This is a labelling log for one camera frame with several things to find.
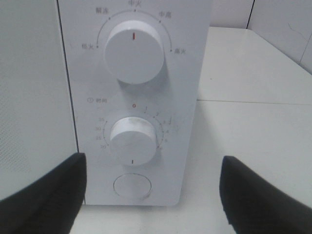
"white knob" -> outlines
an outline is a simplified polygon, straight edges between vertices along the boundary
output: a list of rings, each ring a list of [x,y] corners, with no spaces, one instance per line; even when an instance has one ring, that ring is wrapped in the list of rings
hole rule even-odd
[[[149,24],[125,21],[110,32],[104,59],[110,73],[120,81],[145,83],[162,69],[163,44],[158,32]]]
[[[117,121],[110,135],[111,152],[124,165],[137,166],[150,161],[156,153],[153,125],[138,117]]]

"white table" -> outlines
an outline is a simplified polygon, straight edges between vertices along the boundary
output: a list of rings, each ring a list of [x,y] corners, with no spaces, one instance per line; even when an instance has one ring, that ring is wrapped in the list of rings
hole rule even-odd
[[[234,234],[219,198],[236,156],[312,207],[312,76],[254,32],[210,28],[180,203],[83,206],[72,234]]]

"round button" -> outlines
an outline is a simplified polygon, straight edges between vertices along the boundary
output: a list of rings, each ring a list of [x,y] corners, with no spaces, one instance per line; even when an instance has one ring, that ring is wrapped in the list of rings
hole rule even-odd
[[[149,179],[139,174],[124,174],[114,181],[115,192],[129,199],[144,199],[151,188]]]

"power level knob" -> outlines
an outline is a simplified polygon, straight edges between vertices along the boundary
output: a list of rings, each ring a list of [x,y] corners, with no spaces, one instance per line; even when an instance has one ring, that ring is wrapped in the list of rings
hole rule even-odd
[[[150,81],[164,63],[160,35],[145,22],[124,21],[110,32],[104,59],[110,73],[120,81],[130,84]]]

